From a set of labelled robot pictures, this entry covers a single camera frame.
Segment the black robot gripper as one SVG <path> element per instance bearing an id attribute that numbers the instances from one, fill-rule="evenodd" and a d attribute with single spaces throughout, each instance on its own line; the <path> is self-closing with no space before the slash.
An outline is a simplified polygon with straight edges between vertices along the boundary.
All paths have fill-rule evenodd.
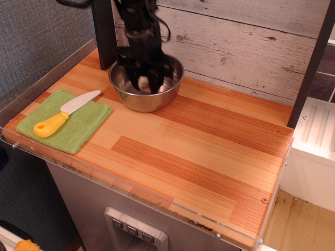
<path id="1" fill-rule="evenodd" d="M 143 76 L 142 71 L 148 71 L 151 93 L 157 94 L 164 77 L 174 78 L 176 75 L 175 60 L 162 51 L 160 29 L 139 31 L 124 29 L 124 34 L 128 46 L 117 47 L 115 50 L 117 63 L 125 67 L 128 78 L 136 90 L 140 90 L 139 78 Z"/>

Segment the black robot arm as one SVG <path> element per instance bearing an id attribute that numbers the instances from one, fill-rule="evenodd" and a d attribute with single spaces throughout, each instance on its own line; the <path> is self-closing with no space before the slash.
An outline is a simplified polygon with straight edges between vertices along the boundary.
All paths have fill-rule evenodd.
<path id="1" fill-rule="evenodd" d="M 146 77 L 150 92 L 157 94 L 166 76 L 173 76 L 173 61 L 162 51 L 160 24 L 168 25 L 156 15 L 156 1 L 115 1 L 124 21 L 129 46 L 117 47 L 117 62 L 125 67 L 132 86 L 139 90 L 139 79 Z"/>

